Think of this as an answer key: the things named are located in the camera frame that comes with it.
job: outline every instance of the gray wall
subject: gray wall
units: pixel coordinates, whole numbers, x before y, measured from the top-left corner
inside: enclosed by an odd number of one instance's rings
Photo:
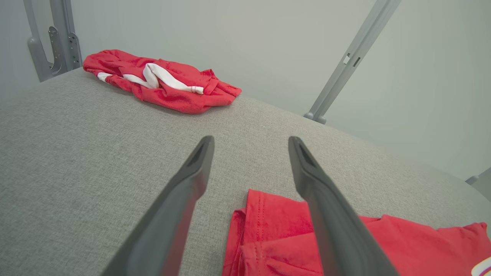
[[[0,26],[0,101],[3,101],[35,86],[39,80],[27,48],[31,32],[21,0],[2,1]]]
[[[328,125],[463,180],[491,166],[491,1],[403,0]]]
[[[245,95],[303,114],[374,3],[84,0],[72,6],[83,56],[120,49],[212,68]],[[350,21],[340,28],[347,17]],[[279,118],[272,114],[272,119]]]

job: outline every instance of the gray table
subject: gray table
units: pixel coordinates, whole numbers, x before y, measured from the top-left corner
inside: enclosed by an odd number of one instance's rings
[[[0,118],[1,275],[98,275],[204,135],[215,137],[215,157],[182,275],[221,274],[230,218],[248,189],[300,200],[291,135],[360,215],[491,223],[491,202],[465,182],[245,95],[186,115],[78,69],[3,102]]]

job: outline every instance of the white stripe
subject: white stripe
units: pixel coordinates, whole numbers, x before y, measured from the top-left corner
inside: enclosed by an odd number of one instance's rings
[[[159,80],[157,79],[159,78],[163,83],[174,89],[191,93],[198,93],[201,95],[203,94],[204,88],[200,86],[185,85],[184,83],[178,81],[175,77],[173,77],[167,70],[156,65],[155,63],[147,63],[145,65],[145,68],[143,69],[143,76],[147,81],[144,81],[135,75],[123,74],[123,78],[125,80],[141,84],[146,88],[159,88]]]
[[[112,76],[111,74],[108,74],[108,73],[104,73],[104,72],[101,72],[99,74],[97,74],[97,77],[102,80],[103,82],[106,82],[106,78],[109,77],[109,76]]]
[[[491,267],[491,257],[487,258],[486,260],[478,263],[471,271],[472,276],[479,276],[481,273],[486,271],[486,269]],[[487,272],[485,276],[491,275],[491,272]]]
[[[131,74],[123,74],[123,78],[125,80],[128,80],[128,81],[131,81],[132,83],[137,83],[137,84],[141,84],[143,85],[144,87],[146,88],[158,88],[157,87],[151,87],[150,84],[142,79],[140,79],[139,77],[135,76],[135,75],[131,75]]]

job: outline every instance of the red shirt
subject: red shirt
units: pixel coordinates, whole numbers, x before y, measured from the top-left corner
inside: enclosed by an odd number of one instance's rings
[[[387,215],[360,218],[401,276],[483,276],[490,270],[484,222],[435,230]],[[249,190],[246,208],[232,215],[222,272],[238,275],[322,275],[306,202]]]

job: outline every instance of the folded red shirt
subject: folded red shirt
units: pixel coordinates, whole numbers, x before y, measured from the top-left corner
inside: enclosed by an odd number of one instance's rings
[[[487,225],[440,228],[384,215],[360,217],[401,276],[473,275],[491,270]],[[320,276],[306,202],[249,190],[232,215],[222,276]]]
[[[89,55],[83,69],[142,101],[182,113],[198,114],[213,106],[229,105],[242,92],[220,81],[211,69],[200,72],[190,65],[120,50]]]

